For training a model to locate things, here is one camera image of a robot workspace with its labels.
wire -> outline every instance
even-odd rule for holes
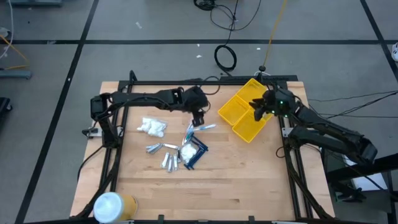
[[[205,78],[203,81],[207,81],[209,78],[215,78],[218,81],[220,80],[218,77],[216,77],[214,75],[210,75],[209,77]],[[221,88],[221,85],[218,85],[217,90],[215,92],[213,92],[213,93],[205,93],[205,95],[215,95],[215,94],[217,94],[219,92],[220,88]]]
[[[25,57],[24,54],[22,54],[18,49],[16,49],[10,42],[8,42],[7,39],[5,39],[3,36],[0,35],[0,38],[2,38],[3,41],[5,41],[8,46],[10,46],[12,49],[14,49],[25,61],[27,64],[29,64],[29,60]],[[17,65],[17,66],[11,66],[5,68],[5,70],[11,70],[11,69],[17,69],[17,68],[25,68],[28,67],[28,65]]]
[[[236,15],[236,9],[238,8],[238,2],[239,2],[239,0],[236,0],[236,3],[235,3],[235,10],[234,10],[233,15],[232,15],[233,20],[232,20],[231,25],[229,25],[229,35],[228,35],[228,39],[227,39],[227,41],[226,41],[225,44],[221,44],[221,45],[217,46],[216,49],[215,49],[215,51],[214,51],[214,60],[216,61],[217,66],[218,66],[223,72],[225,72],[225,73],[226,73],[227,75],[229,75],[229,76],[232,76],[229,72],[231,72],[231,71],[233,71],[233,70],[235,69],[236,63],[238,62],[238,58],[237,58],[236,53],[234,52],[234,50],[233,50],[231,47],[228,47],[228,46],[227,46],[229,40],[231,39],[232,30],[235,28],[235,21],[236,21],[235,15]],[[232,55],[232,58],[233,58],[233,60],[234,60],[232,66],[230,66],[230,67],[225,67],[224,65],[222,65],[222,64],[220,63],[220,61],[218,60],[218,56],[217,56],[217,53],[218,53],[218,51],[219,51],[220,49],[226,49],[226,50]]]
[[[320,113],[321,115],[337,115],[337,114],[329,114],[329,113]],[[346,116],[350,118],[398,118],[398,116],[357,116],[357,115],[339,115],[339,116]]]
[[[235,69],[236,64],[237,64],[237,62],[238,62],[238,57],[236,56],[236,53],[234,52],[234,50],[233,50],[231,47],[228,47],[228,46],[227,46],[227,44],[228,44],[229,41],[231,40],[232,31],[243,30],[243,29],[245,29],[248,25],[250,25],[250,23],[254,20],[254,18],[256,17],[256,15],[257,15],[257,13],[258,13],[258,11],[259,11],[259,9],[260,9],[260,5],[261,5],[262,0],[259,0],[259,4],[258,4],[258,6],[257,6],[257,9],[256,9],[256,11],[255,11],[253,17],[251,18],[251,20],[250,20],[245,26],[243,26],[242,28],[238,28],[238,29],[236,28],[236,24],[235,24],[235,22],[236,22],[236,16],[235,16],[235,15],[236,15],[236,9],[238,8],[238,2],[239,2],[239,0],[236,0],[234,12],[232,12],[232,10],[231,10],[230,8],[226,7],[225,5],[215,4],[215,0],[204,0],[204,1],[200,2],[200,3],[197,3],[197,1],[198,1],[198,0],[193,0],[193,3],[194,3],[194,5],[196,5],[196,7],[198,7],[198,8],[201,9],[201,10],[204,10],[204,11],[210,11],[210,21],[211,21],[214,25],[216,25],[216,26],[219,27],[219,28],[222,28],[222,29],[225,29],[225,30],[229,30],[229,35],[228,35],[228,39],[227,39],[226,43],[217,46],[217,48],[215,49],[215,51],[214,51],[214,60],[216,61],[217,66],[218,66],[223,72],[225,72],[225,74],[227,74],[228,76],[232,77],[232,75],[231,75],[229,72],[232,72],[232,71]],[[217,24],[217,23],[213,20],[213,9],[219,9],[219,10],[222,11],[224,14],[226,14],[226,15],[228,16],[229,19],[231,19],[232,22],[231,22],[231,25],[228,26],[228,28],[227,28],[227,27],[223,27],[223,26]],[[233,58],[233,64],[232,64],[232,66],[230,66],[230,67],[225,67],[224,65],[222,65],[222,64],[220,63],[220,61],[218,60],[218,51],[219,51],[220,49],[226,49],[226,50],[232,55],[232,58]]]
[[[361,106],[356,106],[356,107],[354,107],[354,108],[345,110],[345,111],[343,111],[343,112],[341,112],[341,113],[339,113],[339,114],[336,114],[336,115],[333,115],[333,116],[329,116],[329,117],[327,117],[327,119],[334,118],[334,117],[341,116],[341,115],[346,115],[346,114],[348,114],[348,113],[352,113],[352,112],[357,111],[357,110],[359,110],[359,109],[361,109],[361,108],[364,108],[365,106],[369,106],[369,105],[371,105],[371,104],[373,104],[373,103],[376,103],[376,102],[378,102],[378,101],[380,101],[380,100],[383,100],[383,99],[385,99],[385,98],[387,98],[387,97],[389,97],[389,96],[396,95],[397,93],[398,93],[398,91],[393,92],[393,93],[390,93],[390,94],[388,94],[387,96],[383,96],[383,97],[380,97],[380,98],[378,98],[378,99],[376,99],[376,100],[372,100],[372,101],[370,101],[370,102],[368,102],[368,103],[365,103],[365,104],[363,104],[363,105],[361,105]]]
[[[318,113],[318,112],[316,111],[316,109],[315,109],[313,106],[311,106],[311,104],[308,104],[308,105],[311,107],[311,109],[312,109],[319,117],[324,118],[320,113]]]
[[[251,18],[251,20],[250,20],[245,26],[243,26],[242,28],[238,28],[238,29],[234,28],[232,31],[243,30],[243,29],[245,29],[247,26],[250,25],[250,23],[254,20],[254,18],[256,17],[257,13],[258,13],[259,10],[260,10],[261,1],[262,1],[262,0],[259,0],[259,4],[258,4],[258,6],[257,6],[257,9],[256,9],[256,11],[255,11],[253,17]],[[227,9],[231,12],[231,10],[230,10],[228,7],[224,6],[224,5],[217,5],[217,4],[215,5],[215,8],[216,8],[216,9],[222,10],[220,7],[225,7],[225,8],[227,8]],[[212,11],[212,10],[211,10],[211,12],[210,12],[210,21],[211,21],[214,25],[218,26],[219,28],[222,28],[222,29],[225,29],[225,30],[230,30],[230,28],[223,27],[223,26],[217,24],[217,23],[213,20],[213,11]]]
[[[311,147],[312,149],[315,149],[317,152],[321,153],[321,151],[320,151],[319,149],[317,149],[315,146],[312,146],[312,145],[310,145],[310,144],[304,144],[303,146],[309,146],[309,147]],[[282,158],[285,157],[284,155],[283,155],[283,156],[278,155],[279,150],[281,150],[282,148],[283,148],[283,146],[277,148],[277,149],[276,149],[276,152],[275,152],[276,157],[278,157],[279,159],[282,159]]]
[[[279,150],[281,150],[281,149],[283,149],[284,147],[283,146],[281,146],[281,147],[279,147],[279,148],[277,148],[276,149],[276,152],[275,152],[275,155],[276,155],[276,157],[278,157],[279,159],[282,159],[282,158],[284,158],[285,156],[283,155],[283,156],[278,156],[278,152],[279,152]]]
[[[374,180],[372,180],[370,177],[360,173],[358,170],[356,170],[355,168],[353,168],[352,166],[350,166],[349,164],[347,164],[343,158],[338,157],[336,154],[334,154],[333,152],[329,153],[329,155],[333,156],[335,159],[337,159],[338,161],[342,162],[344,165],[346,165],[348,168],[350,168],[351,170],[353,170],[355,173],[359,174],[362,177],[365,177],[368,181],[370,181],[372,184],[374,184],[378,189],[380,189],[381,191],[387,193],[390,195],[391,198],[393,198],[395,201],[398,201],[398,197],[393,195],[392,193],[390,193],[388,190],[382,188],[380,185],[378,185]]]
[[[280,18],[282,17],[282,15],[283,15],[283,13],[284,13],[284,10],[285,10],[285,7],[286,7],[286,3],[287,3],[287,0],[284,0],[284,2],[283,2],[283,4],[282,4],[282,9],[280,9],[278,18],[277,18],[277,20],[275,21],[275,24],[274,24],[274,28],[272,29],[271,37],[269,38],[269,41],[268,41],[268,47],[267,47],[267,52],[266,52],[266,59],[264,59],[264,63],[262,64],[263,66],[266,66],[267,59],[268,59],[268,54],[269,54],[269,52],[271,51],[272,39],[274,38],[274,34],[275,34],[275,31],[276,31],[276,28],[278,27]]]
[[[206,113],[209,112],[210,108],[211,108],[211,103],[210,101],[207,101],[207,103],[209,104],[209,108],[205,111]]]
[[[95,154],[97,154],[104,146],[99,147],[97,150],[95,150],[93,153],[91,153],[91,155],[89,155],[80,165],[79,167],[79,171],[77,172],[77,181],[79,181],[79,177],[80,177],[80,172],[81,169],[83,168],[83,166],[86,164],[86,162],[91,159]]]
[[[261,74],[271,76],[270,74],[268,74],[268,73],[266,73],[266,72],[261,72]]]
[[[10,12],[11,12],[11,40],[8,43],[8,46],[6,47],[6,49],[4,50],[2,55],[0,56],[0,59],[3,58],[3,56],[5,56],[5,54],[7,53],[8,49],[12,45],[12,41],[14,40],[14,14],[13,14],[13,11],[12,11],[11,0],[8,1],[8,4],[10,5]]]
[[[308,99],[310,101],[317,101],[317,102],[331,102],[331,101],[337,101],[337,100],[349,100],[353,98],[360,98],[360,97],[365,97],[365,96],[373,96],[373,95],[380,95],[380,94],[386,94],[386,93],[394,93],[398,92],[398,90],[394,91],[385,91],[385,92],[379,92],[379,93],[370,93],[370,94],[365,94],[365,95],[359,95],[359,96],[350,96],[350,97],[342,97],[342,98],[335,98],[331,100],[316,100],[316,99]]]

black cable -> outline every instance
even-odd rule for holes
[[[245,26],[243,26],[242,28],[238,28],[238,29],[235,29],[235,28],[234,28],[232,31],[243,30],[243,29],[245,29],[247,26],[250,25],[250,23],[254,20],[254,18],[256,17],[257,13],[258,13],[259,10],[260,10],[261,1],[262,1],[262,0],[259,0],[259,5],[258,5],[258,7],[257,7],[257,9],[256,9],[256,11],[255,11],[255,13],[254,13],[254,15],[253,15],[253,17],[251,18],[251,20],[250,20]],[[227,8],[227,9],[231,12],[231,10],[230,10],[228,7],[224,6],[224,5],[217,5],[217,4],[215,5],[215,8],[219,8],[219,7],[225,7],[225,8]],[[212,13],[213,13],[213,10],[210,11],[210,21],[211,21],[214,25],[218,26],[219,28],[225,29],[225,30],[230,30],[230,28],[223,27],[223,26],[217,24],[217,23],[213,20],[213,15],[212,15]]]
[[[376,100],[372,100],[372,101],[370,101],[370,102],[368,102],[368,103],[365,103],[365,104],[363,104],[363,105],[361,105],[361,106],[356,106],[356,107],[354,107],[354,108],[345,110],[345,111],[343,111],[343,112],[341,112],[341,113],[339,113],[339,114],[336,114],[336,115],[333,115],[333,116],[329,116],[329,117],[327,117],[327,118],[329,119],[329,118],[334,118],[334,117],[337,117],[337,116],[345,115],[345,114],[348,114],[348,113],[352,113],[352,112],[357,111],[357,110],[359,110],[359,109],[361,109],[361,108],[364,108],[365,106],[369,106],[369,105],[371,105],[371,104],[373,104],[373,103],[376,103],[376,102],[378,102],[378,101],[380,101],[380,100],[383,100],[383,99],[385,99],[385,98],[387,98],[387,97],[389,97],[389,96],[396,95],[397,93],[398,93],[398,91],[395,91],[395,92],[393,92],[393,93],[391,93],[391,94],[388,94],[387,96],[380,97],[380,98],[378,98],[378,99],[376,99]]]
[[[324,118],[320,113],[318,113],[318,112],[316,111],[316,109],[315,109],[313,106],[311,106],[311,104],[308,104],[308,105],[311,107],[311,109],[312,109],[319,117]]]
[[[91,155],[89,155],[80,165],[79,167],[79,171],[77,172],[77,181],[79,181],[79,177],[80,177],[80,172],[81,169],[83,168],[83,166],[86,164],[86,162],[91,159],[95,154],[97,154],[97,152],[99,152],[104,146],[99,147],[97,150],[95,150],[93,153],[91,153]]]
[[[218,77],[216,77],[214,75],[210,75],[209,77],[205,78],[203,81],[207,81],[209,78],[215,78],[218,81],[220,80]],[[213,93],[205,93],[205,95],[215,95],[215,94],[217,94],[219,92],[220,88],[221,88],[221,85],[218,85],[217,90],[215,92],[213,92]]]
[[[236,56],[236,53],[234,52],[234,50],[233,50],[231,47],[228,47],[228,46],[227,46],[227,44],[229,43],[229,41],[230,41],[230,39],[231,39],[232,31],[243,30],[243,29],[245,29],[248,25],[250,25],[250,23],[254,20],[254,18],[256,17],[256,15],[257,15],[257,13],[258,13],[258,11],[259,11],[259,9],[260,9],[260,5],[261,5],[261,1],[262,1],[262,0],[259,0],[259,5],[258,5],[258,7],[257,7],[257,9],[256,9],[256,11],[255,11],[255,13],[254,13],[254,15],[253,15],[253,17],[251,18],[251,20],[250,20],[245,26],[243,26],[242,28],[236,29],[236,28],[235,28],[235,25],[236,25],[236,24],[235,24],[235,22],[236,22],[236,16],[235,16],[235,15],[236,15],[236,9],[238,8],[238,1],[239,1],[239,0],[236,0],[235,9],[234,9],[234,12],[232,12],[232,10],[231,10],[230,8],[228,8],[228,7],[224,6],[224,5],[215,4],[215,1],[214,1],[214,0],[204,0],[204,1],[199,2],[199,3],[198,3],[197,0],[193,0],[194,5],[196,5],[196,7],[198,7],[199,9],[204,10],[204,11],[210,11],[210,21],[211,21],[214,25],[216,25],[216,26],[218,26],[218,27],[220,27],[220,28],[222,28],[222,29],[229,30],[229,35],[228,35],[228,39],[227,39],[226,43],[217,46],[217,48],[215,49],[215,51],[214,51],[214,60],[216,61],[217,66],[218,66],[223,72],[225,72],[225,74],[227,74],[227,75],[230,76],[230,77],[232,77],[232,75],[231,75],[229,72],[232,72],[232,71],[235,69],[236,64],[237,64],[237,62],[238,62],[238,57]],[[224,14],[226,14],[226,15],[232,20],[231,25],[229,25],[228,28],[227,28],[227,27],[223,27],[223,26],[217,24],[217,23],[213,20],[213,9],[216,9],[216,8],[219,9],[219,10],[221,10]],[[229,15],[228,15],[228,12],[224,11],[223,8],[227,9],[227,10],[229,11],[229,13],[231,14],[231,16],[229,16]],[[222,65],[222,64],[220,63],[220,61],[218,60],[218,51],[219,51],[220,49],[226,49],[226,50],[232,55],[232,58],[233,58],[233,64],[232,64],[232,66],[230,66],[230,67],[225,67],[224,65]]]
[[[209,104],[209,108],[205,111],[206,113],[209,112],[210,108],[211,108],[211,103],[210,101],[207,101],[207,103]]]
[[[329,114],[329,113],[320,113],[321,115],[328,115],[328,116],[334,116],[337,114]],[[346,117],[351,117],[351,118],[398,118],[398,116],[361,116],[361,115],[339,115],[339,116],[346,116]]]
[[[309,147],[315,149],[317,152],[321,153],[321,151],[320,151],[319,149],[317,149],[315,146],[311,146],[310,144],[304,144],[303,146],[309,146]],[[284,155],[283,155],[283,156],[279,156],[279,155],[278,155],[279,150],[281,150],[282,148],[283,148],[283,146],[277,148],[277,149],[276,149],[276,152],[275,152],[276,157],[278,157],[279,159],[282,159],[282,158],[285,157]]]
[[[335,159],[337,159],[338,161],[342,162],[343,164],[345,164],[348,168],[350,168],[351,170],[353,170],[355,173],[359,174],[362,177],[365,177],[368,181],[370,181],[372,184],[374,184],[378,189],[380,189],[381,191],[387,193],[390,195],[391,198],[393,198],[395,201],[398,201],[398,197],[396,197],[395,195],[393,195],[392,193],[390,193],[388,190],[382,188],[380,185],[378,185],[374,180],[372,180],[371,178],[369,178],[368,176],[360,173],[358,170],[356,170],[355,168],[352,168],[349,164],[347,164],[343,158],[338,157],[337,155],[335,155],[333,152],[329,153],[329,155],[333,156]]]
[[[276,157],[278,157],[279,159],[282,159],[282,158],[284,158],[285,156],[283,155],[283,156],[278,156],[278,152],[279,152],[279,150],[281,150],[281,149],[283,149],[284,147],[283,146],[281,146],[281,147],[279,147],[279,148],[277,148],[276,149],[276,152],[275,152],[275,155],[276,155]]]
[[[235,21],[236,21],[235,15],[236,15],[236,9],[238,8],[238,2],[239,2],[239,0],[236,0],[235,10],[234,10],[234,13],[233,13],[233,15],[232,15],[233,20],[232,20],[231,25],[229,26],[229,35],[228,35],[228,39],[227,39],[227,41],[226,41],[225,44],[222,44],[222,45],[217,46],[216,49],[215,49],[215,51],[214,51],[214,60],[216,61],[217,66],[218,66],[223,72],[225,72],[225,73],[226,73],[227,75],[229,75],[229,76],[232,76],[229,72],[231,72],[231,71],[233,71],[233,70],[235,69],[236,63],[238,62],[238,58],[237,58],[236,53],[234,52],[234,50],[233,50],[231,47],[228,47],[228,46],[227,46],[229,40],[231,39],[232,30],[233,30],[234,27],[235,27]],[[233,60],[234,60],[232,66],[230,66],[230,67],[225,67],[224,65],[222,65],[222,64],[220,63],[220,61],[218,60],[218,56],[217,56],[217,53],[218,53],[218,51],[219,51],[220,49],[226,49],[226,50],[232,55],[232,58],[233,58]]]
[[[317,101],[317,102],[331,102],[331,101],[337,101],[337,100],[349,100],[349,99],[353,99],[353,98],[360,98],[360,97],[365,97],[365,96],[380,95],[380,94],[393,93],[393,92],[398,92],[398,90],[394,90],[394,91],[385,91],[385,92],[379,92],[379,93],[370,93],[370,94],[359,95],[359,96],[342,97],[342,98],[336,98],[336,99],[331,99],[331,100],[316,100],[316,99],[308,99],[308,100],[310,100],[310,101]]]

yellow cable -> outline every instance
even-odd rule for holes
[[[278,18],[277,18],[277,20],[275,21],[275,24],[274,24],[274,28],[272,29],[271,37],[269,38],[269,41],[268,41],[266,59],[264,60],[264,63],[262,64],[263,66],[266,66],[266,62],[267,62],[267,59],[268,59],[268,53],[271,51],[272,38],[274,38],[274,34],[275,34],[275,31],[276,31],[276,28],[278,27],[278,23],[280,21],[280,18],[282,17],[282,14],[284,13],[284,10],[285,10],[285,7],[286,7],[286,3],[287,3],[287,0],[284,0],[284,3],[282,4],[282,9],[280,9]]]
[[[16,69],[16,68],[25,68],[29,66],[29,60],[25,57],[24,54],[22,54],[18,49],[16,49],[13,45],[11,45],[7,39],[5,39],[2,35],[0,35],[0,37],[2,38],[3,41],[5,41],[5,43],[7,45],[9,45],[12,49],[14,49],[22,58],[25,59],[26,63],[28,65],[17,65],[17,66],[11,66],[11,67],[7,67],[5,68],[5,70],[10,70],[10,69]]]

plastic bag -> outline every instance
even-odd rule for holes
[[[164,136],[164,129],[167,127],[167,122],[154,118],[142,118],[142,125],[138,127],[138,131],[143,131],[151,136],[162,138]]]

white debris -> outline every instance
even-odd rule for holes
[[[136,25],[138,26],[138,29],[142,29],[142,26],[139,24],[139,22],[136,22]]]

